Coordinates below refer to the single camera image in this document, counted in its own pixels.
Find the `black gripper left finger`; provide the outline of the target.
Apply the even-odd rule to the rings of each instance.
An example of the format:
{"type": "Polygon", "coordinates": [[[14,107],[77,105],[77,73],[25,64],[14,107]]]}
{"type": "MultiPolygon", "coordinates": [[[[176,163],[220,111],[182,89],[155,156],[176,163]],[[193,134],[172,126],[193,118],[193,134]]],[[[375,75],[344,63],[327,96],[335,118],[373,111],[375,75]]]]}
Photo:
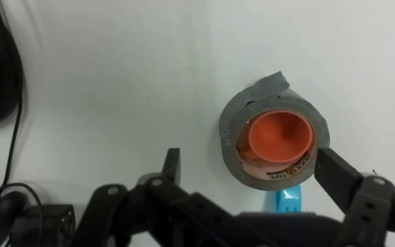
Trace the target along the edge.
{"type": "Polygon", "coordinates": [[[163,163],[162,174],[172,182],[178,184],[181,177],[181,152],[178,148],[169,148],[163,163]]]}

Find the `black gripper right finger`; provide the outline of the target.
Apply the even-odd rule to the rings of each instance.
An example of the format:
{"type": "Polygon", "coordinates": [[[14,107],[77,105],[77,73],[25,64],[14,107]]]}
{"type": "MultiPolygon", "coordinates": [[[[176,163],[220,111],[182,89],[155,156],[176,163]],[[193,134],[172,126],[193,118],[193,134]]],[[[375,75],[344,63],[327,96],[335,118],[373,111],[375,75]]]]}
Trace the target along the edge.
{"type": "Polygon", "coordinates": [[[314,177],[344,213],[333,247],[384,247],[394,185],[364,175],[332,148],[318,149],[314,177]]]}

